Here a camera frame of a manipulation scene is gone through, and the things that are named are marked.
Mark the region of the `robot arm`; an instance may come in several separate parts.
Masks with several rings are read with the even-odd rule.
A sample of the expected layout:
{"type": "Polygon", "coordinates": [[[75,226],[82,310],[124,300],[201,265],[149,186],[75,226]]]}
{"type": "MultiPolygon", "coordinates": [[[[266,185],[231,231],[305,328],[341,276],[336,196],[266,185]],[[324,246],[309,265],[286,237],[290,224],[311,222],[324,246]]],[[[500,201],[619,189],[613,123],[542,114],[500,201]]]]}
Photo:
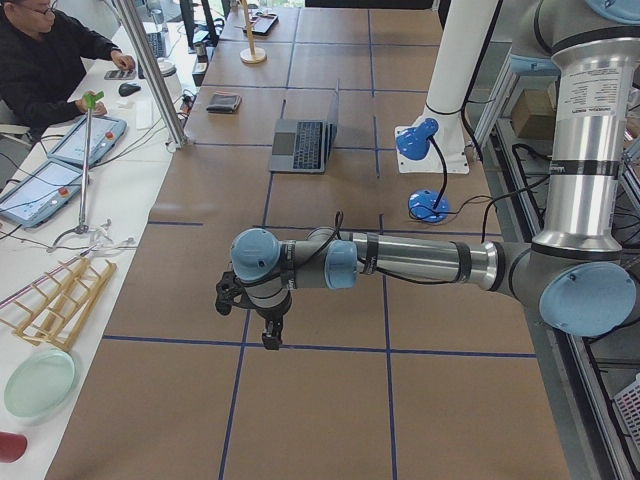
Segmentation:
{"type": "Polygon", "coordinates": [[[473,283],[575,336],[596,337],[627,321],[638,284],[621,266],[611,229],[639,64],[639,5],[541,1],[525,14],[513,47],[550,61],[560,76],[545,220],[530,243],[469,245],[337,227],[281,241],[253,228],[231,245],[216,310],[257,312],[265,321],[263,345],[276,350],[293,290],[350,288],[359,275],[381,273],[423,285],[473,283]]]}

